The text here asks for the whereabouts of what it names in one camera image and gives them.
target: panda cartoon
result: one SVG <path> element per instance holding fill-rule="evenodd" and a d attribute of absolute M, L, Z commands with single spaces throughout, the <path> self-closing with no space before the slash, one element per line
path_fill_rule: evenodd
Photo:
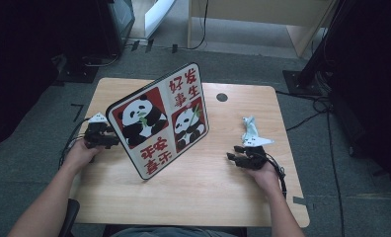
<path fill-rule="evenodd" d="M 199 119 L 199 113 L 196 112 L 197 109 L 198 106 L 195 106 L 177 115 L 174 131 L 179 150 L 193 143 L 204 132 L 204 123 Z"/>
<path fill-rule="evenodd" d="M 167 117 L 155 107 L 146 95 L 131 102 L 122 113 L 122 135 L 129 146 L 136 146 L 164 128 Z"/>

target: table top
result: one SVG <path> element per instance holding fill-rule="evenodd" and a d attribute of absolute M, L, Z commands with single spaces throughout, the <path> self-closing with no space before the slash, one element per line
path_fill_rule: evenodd
<path fill-rule="evenodd" d="M 104 113 L 113 102 L 150 80 L 103 78 L 86 118 Z M 287 203 L 301 227 L 309 224 L 275 91 L 272 87 L 202 84 L 209 132 L 206 137 L 148 181 L 140 178 L 121 145 L 100 153 L 75 178 L 70 197 L 81 208 L 79 223 L 271 226 L 267 199 L 255 181 L 226 152 L 241 145 L 242 117 L 254 116 L 259 135 L 273 139 L 265 146 L 284 167 Z M 219 93 L 226 102 L 216 99 Z M 87 124 L 81 127 L 84 132 Z"/>

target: black cable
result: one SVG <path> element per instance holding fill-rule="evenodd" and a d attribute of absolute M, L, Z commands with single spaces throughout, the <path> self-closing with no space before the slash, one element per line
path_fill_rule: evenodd
<path fill-rule="evenodd" d="M 301 122 L 298 123 L 297 125 L 294 125 L 294 126 L 292 126 L 291 128 L 286 129 L 285 131 L 290 131 L 290 130 L 293 130 L 293 129 L 295 129 L 295 128 L 298 128 L 298 127 L 302 126 L 305 122 L 307 122 L 307 121 L 311 120 L 312 118 L 314 118 L 314 117 L 316 117 L 316 116 L 318 116 L 318 115 L 320 115 L 320 114 L 323 114 L 323 113 L 324 113 L 324 112 L 318 112 L 317 114 L 315 114 L 315 115 L 313 115 L 313 116 L 311 116 L 311 117 L 308 117 L 308 118 L 304 119 L 303 121 L 301 121 Z"/>
<path fill-rule="evenodd" d="M 322 71 L 317 71 L 315 77 L 320 88 L 322 88 L 327 93 L 332 91 L 332 88 L 328 85 L 328 78 L 322 74 Z"/>
<path fill-rule="evenodd" d="M 70 136 L 69 136 L 69 139 L 67 140 L 63 150 L 62 150 L 62 154 L 60 155 L 60 158 L 59 158 L 59 168 L 58 170 L 60 170 L 60 167 L 62 167 L 63 165 L 63 162 L 64 162 L 64 158 L 66 156 L 66 150 L 68 149 L 68 146 L 69 144 L 73 141 L 73 140 L 76 140 L 77 138 L 81 137 L 81 136 L 77 136 L 75 138 L 72 138 L 73 135 L 75 134 L 76 130 L 78 130 L 78 128 L 82 125 L 82 123 L 84 123 L 85 121 L 89 120 L 90 118 L 84 118 L 81 122 L 79 122 L 75 128 L 73 129 L 72 133 L 70 133 Z"/>
<path fill-rule="evenodd" d="M 198 18 L 198 23 L 199 23 L 199 26 L 201 27 L 201 29 L 203 30 L 203 33 L 206 34 L 206 28 L 205 28 L 205 23 L 204 25 L 202 24 L 202 21 L 201 21 L 201 18 Z M 205 47 L 206 48 L 208 46 L 208 42 L 205 41 Z"/>
<path fill-rule="evenodd" d="M 202 43 L 204 42 L 204 40 L 205 40 L 205 32 L 206 32 L 206 30 L 205 30 L 205 21 L 207 20 L 207 10 L 208 10 L 208 0 L 207 0 L 207 2 L 205 2 L 204 22 L 203 22 L 204 27 L 203 27 L 202 39 L 201 39 L 201 41 L 199 42 L 199 44 L 198 44 L 197 46 L 195 46 L 195 47 L 186 47 L 186 49 L 189 49 L 189 50 L 197 49 L 197 48 L 199 48 L 199 47 L 202 45 Z"/>
<path fill-rule="evenodd" d="M 262 157 L 266 161 L 270 162 L 270 164 L 272 164 L 272 166 L 275 169 L 276 174 L 278 175 L 279 182 L 281 183 L 282 195 L 284 196 L 284 198 L 287 198 L 287 186 L 285 185 L 285 180 L 284 180 L 284 177 L 285 177 L 284 168 L 282 166 L 279 166 L 278 163 L 276 162 L 276 160 L 273 158 L 273 156 L 267 152 L 266 152 L 266 156 L 264 156 L 260 153 L 251 152 L 251 151 L 249 152 L 249 154 Z"/>
<path fill-rule="evenodd" d="M 327 112 L 327 123 L 328 123 L 329 147 L 331 150 L 332 170 L 334 172 L 335 185 L 337 186 L 338 202 L 340 203 L 341 234 L 344 237 L 346 236 L 346 231 L 344 226 L 343 200 L 341 198 L 340 183 L 338 181 L 337 169 L 335 168 L 334 146 L 332 144 L 332 132 L 331 132 L 331 123 L 330 123 L 330 112 Z"/>
<path fill-rule="evenodd" d="M 313 40 L 312 40 L 312 42 L 310 43 L 310 50 L 311 50 L 311 52 L 312 52 L 312 54 L 314 53 L 314 49 L 313 49 Z"/>
<path fill-rule="evenodd" d="M 118 54 L 116 55 L 116 58 L 113 59 L 111 62 L 104 63 L 104 64 L 86 64 L 86 63 L 85 63 L 85 66 L 88 66 L 88 67 L 104 67 L 104 66 L 110 66 L 110 65 L 112 65 L 113 63 L 115 63 L 115 61 L 117 61 L 117 60 L 118 60 Z"/>
<path fill-rule="evenodd" d="M 321 41 L 324 39 L 324 37 L 325 37 L 327 31 L 328 31 L 328 28 L 324 28 L 324 31 L 323 31 L 322 37 L 321 37 Z"/>
<path fill-rule="evenodd" d="M 291 129 L 295 129 L 297 127 L 300 127 L 305 122 L 309 121 L 310 119 L 312 119 L 312 118 L 314 118 L 314 117 L 316 117 L 316 116 L 318 116 L 320 114 L 324 114 L 324 113 L 327 114 L 328 136 L 329 136 L 329 146 L 330 146 L 330 152 L 331 152 L 332 169 L 333 169 L 334 177 L 335 177 L 335 185 L 337 187 L 338 202 L 340 204 L 341 233 L 342 233 L 342 236 L 345 237 L 346 236 L 346 231 L 345 231 L 345 225 L 344 225 L 344 208 L 343 208 L 343 201 L 342 201 L 342 197 L 341 197 L 340 182 L 338 181 L 337 169 L 336 169 L 336 166 L 335 166 L 334 146 L 333 146 L 333 140 L 332 140 L 331 123 L 330 123 L 330 114 L 333 111 L 333 108 L 332 108 L 331 105 L 325 104 L 325 103 L 330 103 L 330 101 L 329 101 L 329 99 L 327 97 L 313 98 L 313 97 L 303 97 L 303 96 L 291 95 L 291 94 L 280 92 L 280 91 L 275 91 L 275 92 L 278 93 L 278 94 L 291 96 L 291 97 L 295 97 L 295 98 L 306 99 L 306 100 L 313 100 L 313 109 L 317 112 L 317 114 L 315 114 L 315 115 L 313 115 L 313 116 L 311 116 L 309 118 L 306 118 L 304 121 L 302 121 L 298 125 L 295 125 L 295 126 L 289 128 L 289 129 L 287 129 L 287 131 L 289 131 Z M 321 103 L 324 106 L 325 109 L 324 110 L 319 110 L 317 108 L 317 106 L 316 106 L 317 103 Z"/>

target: small hole on table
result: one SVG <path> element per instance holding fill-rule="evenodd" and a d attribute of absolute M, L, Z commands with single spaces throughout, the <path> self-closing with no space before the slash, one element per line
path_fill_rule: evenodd
<path fill-rule="evenodd" d="M 224 93 L 219 93 L 219 94 L 217 94 L 216 99 L 219 102 L 225 102 L 225 101 L 227 101 L 227 96 Z"/>

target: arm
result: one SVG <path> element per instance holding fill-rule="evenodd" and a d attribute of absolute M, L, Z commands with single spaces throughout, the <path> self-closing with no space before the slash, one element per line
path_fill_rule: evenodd
<path fill-rule="evenodd" d="M 263 189 L 270 203 L 272 215 L 273 237 L 276 236 L 304 236 L 297 221 L 294 219 L 290 208 L 282 195 L 279 187 L 278 176 L 270 162 L 267 162 L 261 170 L 245 170 L 255 178 L 255 181 Z"/>
<path fill-rule="evenodd" d="M 17 220 L 8 236 L 57 236 L 75 175 L 102 149 L 88 149 L 83 139 L 76 141 L 53 180 Z"/>

